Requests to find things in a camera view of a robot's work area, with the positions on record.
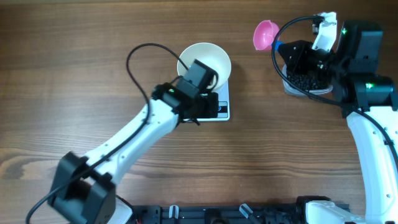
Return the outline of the pink scoop blue handle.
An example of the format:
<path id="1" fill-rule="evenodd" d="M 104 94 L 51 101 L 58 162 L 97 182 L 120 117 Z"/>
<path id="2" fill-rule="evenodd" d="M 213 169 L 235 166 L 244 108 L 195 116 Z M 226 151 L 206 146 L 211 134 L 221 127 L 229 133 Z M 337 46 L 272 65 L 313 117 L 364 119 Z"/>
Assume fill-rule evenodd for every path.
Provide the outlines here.
<path id="1" fill-rule="evenodd" d="M 262 21 L 253 34 L 253 44 L 257 51 L 271 51 L 272 43 L 279 32 L 279 26 L 270 21 Z"/>

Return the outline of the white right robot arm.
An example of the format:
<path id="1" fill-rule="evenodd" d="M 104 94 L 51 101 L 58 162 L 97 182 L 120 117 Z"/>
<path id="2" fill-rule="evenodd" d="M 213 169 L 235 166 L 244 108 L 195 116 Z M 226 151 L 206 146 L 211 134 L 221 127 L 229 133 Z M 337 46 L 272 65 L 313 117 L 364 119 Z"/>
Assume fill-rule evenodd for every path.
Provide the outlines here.
<path id="1" fill-rule="evenodd" d="M 323 102 L 341 108 L 353 135 L 363 176 L 366 211 L 363 217 L 337 207 L 321 196 L 299 198 L 303 223 L 397 222 L 397 88 L 377 74 L 382 29 L 375 23 L 348 20 L 341 29 L 325 16 L 311 16 L 314 42 L 272 42 L 290 74 L 311 75 L 333 87 Z"/>

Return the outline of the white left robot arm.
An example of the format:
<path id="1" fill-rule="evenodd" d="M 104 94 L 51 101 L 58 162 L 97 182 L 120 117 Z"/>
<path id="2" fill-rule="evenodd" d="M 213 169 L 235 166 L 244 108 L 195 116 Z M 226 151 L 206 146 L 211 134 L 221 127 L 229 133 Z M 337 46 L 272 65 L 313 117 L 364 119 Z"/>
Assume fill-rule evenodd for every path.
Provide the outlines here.
<path id="1" fill-rule="evenodd" d="M 70 223 L 130 223 L 133 209 L 116 187 L 153 144 L 180 123 L 218 113 L 220 75 L 194 60 L 185 75 L 157 85 L 135 118 L 111 139 L 78 157 L 69 152 L 58 163 L 47 203 Z"/>

